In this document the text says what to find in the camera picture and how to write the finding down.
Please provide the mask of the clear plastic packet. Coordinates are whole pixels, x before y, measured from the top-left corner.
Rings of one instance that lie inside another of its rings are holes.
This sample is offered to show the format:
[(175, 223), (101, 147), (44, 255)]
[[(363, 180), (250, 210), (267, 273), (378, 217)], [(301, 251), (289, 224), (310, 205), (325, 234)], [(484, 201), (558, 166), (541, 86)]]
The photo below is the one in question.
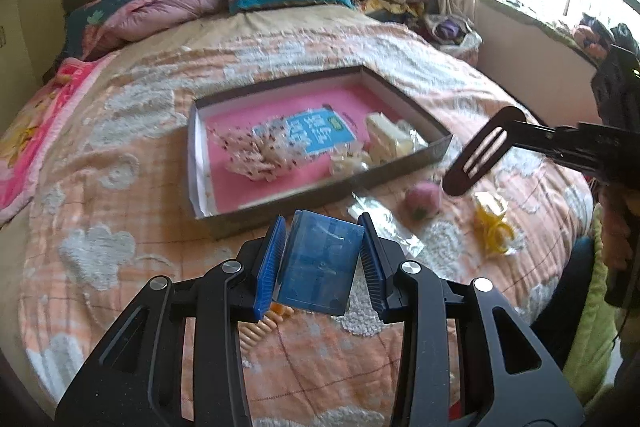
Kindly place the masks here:
[(397, 220), (392, 210), (377, 198), (352, 193), (352, 203), (348, 206), (347, 213), (354, 220), (367, 213), (378, 236), (398, 243), (406, 257), (416, 258), (422, 253), (424, 244), (421, 239)]

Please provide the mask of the cream large hair claw clip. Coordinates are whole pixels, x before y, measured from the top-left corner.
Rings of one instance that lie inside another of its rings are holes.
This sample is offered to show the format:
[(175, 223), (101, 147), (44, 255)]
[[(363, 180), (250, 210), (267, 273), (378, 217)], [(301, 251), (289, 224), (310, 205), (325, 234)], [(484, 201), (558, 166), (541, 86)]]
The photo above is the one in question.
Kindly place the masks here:
[(384, 165), (428, 147), (405, 120), (393, 122), (382, 113), (371, 113), (364, 122), (369, 135), (368, 153), (374, 165)]

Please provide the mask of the blue plastic small box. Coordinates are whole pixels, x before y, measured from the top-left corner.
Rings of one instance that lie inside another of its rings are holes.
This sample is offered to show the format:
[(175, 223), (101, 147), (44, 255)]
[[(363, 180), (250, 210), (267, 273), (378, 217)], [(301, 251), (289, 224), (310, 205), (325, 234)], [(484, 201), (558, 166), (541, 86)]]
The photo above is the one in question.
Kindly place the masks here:
[(344, 315), (363, 235), (361, 225), (308, 210), (296, 211), (274, 300), (294, 309)]

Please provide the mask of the polka-dot lace bow hair clip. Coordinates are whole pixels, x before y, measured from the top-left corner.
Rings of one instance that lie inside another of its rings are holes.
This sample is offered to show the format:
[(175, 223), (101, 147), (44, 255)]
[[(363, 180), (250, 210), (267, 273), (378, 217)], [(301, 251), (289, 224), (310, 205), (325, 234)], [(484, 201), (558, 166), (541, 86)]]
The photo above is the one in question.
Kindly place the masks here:
[(208, 133), (227, 153), (226, 169), (250, 181), (272, 182), (311, 162), (308, 142), (295, 140), (282, 117), (256, 128), (209, 127)]

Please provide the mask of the green fuzzy blanket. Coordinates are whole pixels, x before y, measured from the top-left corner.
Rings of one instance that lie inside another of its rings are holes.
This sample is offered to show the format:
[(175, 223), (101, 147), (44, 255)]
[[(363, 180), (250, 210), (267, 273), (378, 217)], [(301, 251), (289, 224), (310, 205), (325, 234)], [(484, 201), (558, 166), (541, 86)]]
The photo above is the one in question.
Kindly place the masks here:
[(616, 311), (604, 296), (608, 268), (602, 260), (602, 210), (594, 212), (589, 238), (594, 265), (588, 293), (563, 374), (582, 405), (587, 405), (604, 386), (616, 336)]

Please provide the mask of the orange cloud-pattern quilt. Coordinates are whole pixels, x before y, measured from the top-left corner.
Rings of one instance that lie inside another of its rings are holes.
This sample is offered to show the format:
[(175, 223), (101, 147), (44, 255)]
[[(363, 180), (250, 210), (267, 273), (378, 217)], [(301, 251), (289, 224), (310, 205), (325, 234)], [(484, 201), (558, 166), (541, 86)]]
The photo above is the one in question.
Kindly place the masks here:
[(437, 180), (462, 146), (511, 103), (476, 69), (398, 25), (338, 6), (198, 20), (119, 51), (52, 144), (24, 225), (17, 327), (21, 375), (53, 411), (117, 314), (156, 274), (182, 281), (232, 257), (243, 235), (216, 241), (186, 201), (186, 132), (194, 100), (247, 84), (366, 66), (411, 96), (450, 132), (441, 161), (321, 210), (370, 211), (384, 236), (444, 279), (487, 277), (531, 322), (549, 302), (570, 248), (589, 229), (584, 178), (537, 153), (510, 150), (478, 189), (506, 202), (510, 251), (490, 257), (472, 196), (445, 199), (412, 221), (408, 188)]

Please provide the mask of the grey shallow cardboard box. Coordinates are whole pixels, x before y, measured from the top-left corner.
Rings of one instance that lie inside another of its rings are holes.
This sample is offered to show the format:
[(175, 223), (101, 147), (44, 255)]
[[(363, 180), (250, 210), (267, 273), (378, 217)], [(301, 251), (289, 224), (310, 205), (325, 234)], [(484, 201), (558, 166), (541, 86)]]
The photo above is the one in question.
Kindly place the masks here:
[[(379, 113), (404, 122), (423, 144), (414, 152), (363, 172), (334, 176), (330, 156), (340, 145), (369, 143), (366, 119)], [(230, 171), (222, 132), (260, 133), (271, 121), (306, 147), (306, 165), (273, 181)], [(316, 208), (357, 188), (371, 188), (439, 162), (449, 130), (377, 72), (364, 66), (307, 72), (250, 84), (196, 100), (188, 120), (188, 194), (193, 217), (214, 239), (247, 231), (277, 213)]]

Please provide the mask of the pink cartoon blanket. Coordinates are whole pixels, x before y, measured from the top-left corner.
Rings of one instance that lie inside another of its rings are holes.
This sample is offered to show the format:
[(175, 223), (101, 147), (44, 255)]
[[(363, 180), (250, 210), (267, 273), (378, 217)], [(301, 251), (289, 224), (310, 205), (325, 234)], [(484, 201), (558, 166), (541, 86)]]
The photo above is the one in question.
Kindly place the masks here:
[(93, 62), (66, 58), (54, 77), (18, 112), (1, 137), (1, 221), (13, 219), (34, 196), (44, 158), (68, 118), (115, 52)]

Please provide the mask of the beige bed sheet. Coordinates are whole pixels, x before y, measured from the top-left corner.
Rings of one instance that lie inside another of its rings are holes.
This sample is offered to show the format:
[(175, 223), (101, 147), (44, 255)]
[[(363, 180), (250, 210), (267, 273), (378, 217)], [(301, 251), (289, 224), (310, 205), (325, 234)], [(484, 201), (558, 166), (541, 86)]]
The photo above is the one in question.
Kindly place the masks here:
[(1, 232), (11, 361), (51, 393), (152, 275), (185, 280), (232, 257), (186, 205), (186, 123), (201, 96), (286, 75), (390, 67), (411, 40), (338, 6), (206, 18), (127, 46), (49, 148), (27, 207)]

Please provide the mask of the pink and navy folded duvet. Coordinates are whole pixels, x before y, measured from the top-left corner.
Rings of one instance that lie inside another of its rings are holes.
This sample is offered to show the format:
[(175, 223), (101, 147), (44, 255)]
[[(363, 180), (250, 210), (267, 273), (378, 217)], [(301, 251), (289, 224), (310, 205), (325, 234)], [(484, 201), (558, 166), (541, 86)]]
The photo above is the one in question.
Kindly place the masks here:
[(65, 17), (58, 60), (84, 62), (161, 31), (223, 11), (228, 0), (93, 0)]

